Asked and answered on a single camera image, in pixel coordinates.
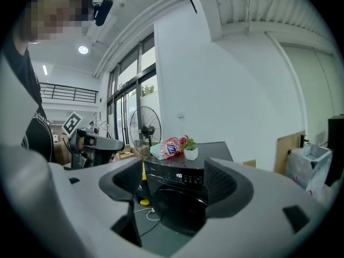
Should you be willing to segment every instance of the yellow object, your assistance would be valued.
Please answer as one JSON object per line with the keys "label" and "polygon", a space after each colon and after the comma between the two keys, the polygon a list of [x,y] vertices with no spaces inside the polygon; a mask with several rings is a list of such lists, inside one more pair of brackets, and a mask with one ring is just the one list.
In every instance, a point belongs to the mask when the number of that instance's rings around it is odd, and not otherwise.
{"label": "yellow object", "polygon": [[141,200],[140,204],[141,205],[149,205],[149,200],[147,200],[147,199]]}

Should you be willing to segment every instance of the railing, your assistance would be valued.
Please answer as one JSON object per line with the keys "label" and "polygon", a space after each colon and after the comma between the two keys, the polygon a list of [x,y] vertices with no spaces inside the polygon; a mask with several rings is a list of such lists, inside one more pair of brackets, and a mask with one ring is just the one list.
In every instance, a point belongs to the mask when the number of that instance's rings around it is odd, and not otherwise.
{"label": "railing", "polygon": [[90,103],[96,102],[98,91],[50,83],[39,84],[41,85],[42,98],[63,99],[66,101],[81,101]]}

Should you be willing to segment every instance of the white cable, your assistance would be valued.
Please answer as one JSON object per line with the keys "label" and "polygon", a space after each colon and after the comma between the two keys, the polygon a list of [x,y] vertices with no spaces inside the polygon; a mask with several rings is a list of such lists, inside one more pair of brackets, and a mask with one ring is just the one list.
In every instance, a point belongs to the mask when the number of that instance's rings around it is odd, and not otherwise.
{"label": "white cable", "polygon": [[136,212],[140,212],[140,211],[143,211],[143,210],[146,210],[146,209],[141,209],[141,210],[138,210],[138,211],[134,211],[134,213]]}
{"label": "white cable", "polygon": [[154,219],[151,219],[151,218],[148,217],[148,214],[150,214],[151,212],[153,212],[153,211],[151,210],[151,211],[149,211],[149,212],[146,214],[146,218],[147,218],[148,220],[150,220],[150,221],[159,221],[160,219],[154,220]]}

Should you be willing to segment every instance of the trash bin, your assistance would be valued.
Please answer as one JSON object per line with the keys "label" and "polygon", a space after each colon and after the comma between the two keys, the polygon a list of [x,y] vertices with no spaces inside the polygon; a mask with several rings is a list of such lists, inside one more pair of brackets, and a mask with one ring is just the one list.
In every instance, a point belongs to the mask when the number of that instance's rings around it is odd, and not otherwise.
{"label": "trash bin", "polygon": [[331,160],[332,151],[322,146],[309,144],[303,148],[292,149],[288,155],[285,175],[311,196],[318,198]]}

